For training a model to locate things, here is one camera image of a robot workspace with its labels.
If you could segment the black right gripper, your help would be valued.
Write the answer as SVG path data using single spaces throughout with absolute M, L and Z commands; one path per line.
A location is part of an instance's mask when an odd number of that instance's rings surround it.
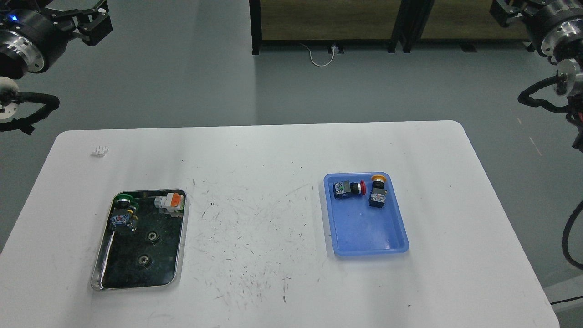
M 583 12 L 578 0 L 527 0 L 524 9 L 523 3 L 524 0 L 492 0 L 490 15 L 502 28 L 523 21 L 529 32 L 546 32 L 560 23 L 582 17 Z

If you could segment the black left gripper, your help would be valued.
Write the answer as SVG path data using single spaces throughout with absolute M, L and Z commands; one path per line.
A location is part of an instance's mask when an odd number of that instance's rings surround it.
M 28 0 L 27 5 L 29 9 L 48 17 L 54 25 L 61 26 L 63 29 L 71 22 L 73 25 L 71 33 L 88 46 L 96 46 L 113 30 L 107 0 L 98 0 L 88 9 L 65 11 L 49 9 L 47 6 L 51 2 L 51 0 Z

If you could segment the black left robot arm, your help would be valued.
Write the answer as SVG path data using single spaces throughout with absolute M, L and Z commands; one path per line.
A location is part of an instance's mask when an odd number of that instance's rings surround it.
M 50 0 L 3 0 L 0 10 L 0 73 L 2 132 L 31 135 L 35 125 L 60 106 L 54 95 L 20 90 L 17 79 L 44 73 L 80 39 L 95 46 L 112 30 L 109 6 L 98 0 L 87 9 L 61 10 Z

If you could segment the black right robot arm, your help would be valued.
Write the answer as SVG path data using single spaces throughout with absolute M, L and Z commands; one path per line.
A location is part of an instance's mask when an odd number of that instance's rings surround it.
M 521 22 L 534 50 L 555 65 L 556 72 L 527 87 L 518 101 L 529 107 L 564 114 L 577 127 L 573 148 L 583 149 L 583 7 L 580 0 L 494 0 L 490 15 L 504 28 Z M 567 104 L 557 106 L 534 93 L 554 87 Z

